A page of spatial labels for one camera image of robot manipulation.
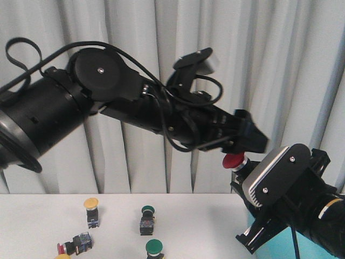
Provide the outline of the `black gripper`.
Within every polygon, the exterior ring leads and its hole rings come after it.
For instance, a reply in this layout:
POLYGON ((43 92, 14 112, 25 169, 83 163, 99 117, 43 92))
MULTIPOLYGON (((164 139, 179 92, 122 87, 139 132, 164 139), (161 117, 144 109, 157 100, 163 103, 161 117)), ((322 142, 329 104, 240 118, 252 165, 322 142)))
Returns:
POLYGON ((237 236, 250 253, 254 253, 287 227, 296 230, 329 253, 332 251, 330 237, 322 236, 321 229, 325 224, 318 222, 316 216, 316 211, 332 192, 331 186, 321 179, 330 159, 325 151, 319 149, 310 150, 310 153, 308 167, 287 193, 273 205, 258 208, 250 204, 242 189, 246 178, 237 176, 239 182, 231 184, 255 218, 249 233, 237 236))
POLYGON ((231 115, 214 105, 208 93, 190 92, 181 86, 150 88, 155 112, 153 131, 178 151, 221 148, 225 154, 264 153, 268 137, 259 130, 250 112, 231 115))

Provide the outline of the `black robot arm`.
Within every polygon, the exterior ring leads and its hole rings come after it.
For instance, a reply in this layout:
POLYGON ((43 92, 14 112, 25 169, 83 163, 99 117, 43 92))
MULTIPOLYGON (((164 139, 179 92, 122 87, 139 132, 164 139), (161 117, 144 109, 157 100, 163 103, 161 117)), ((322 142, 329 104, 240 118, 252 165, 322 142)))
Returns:
POLYGON ((254 217, 237 240, 253 253, 290 228, 344 258, 344 196, 322 179, 329 162, 325 151, 303 144, 274 149, 260 162, 226 155, 223 166, 237 177, 231 186, 254 217))
POLYGON ((163 135, 181 152, 263 153, 268 139, 248 111, 229 114, 218 98, 192 91, 195 80, 210 80, 211 54, 207 48, 181 57, 166 84, 131 69, 111 46, 82 49, 66 69, 51 67, 35 83, 27 70, 20 90, 1 91, 1 168, 41 172, 38 159, 98 113, 163 135))

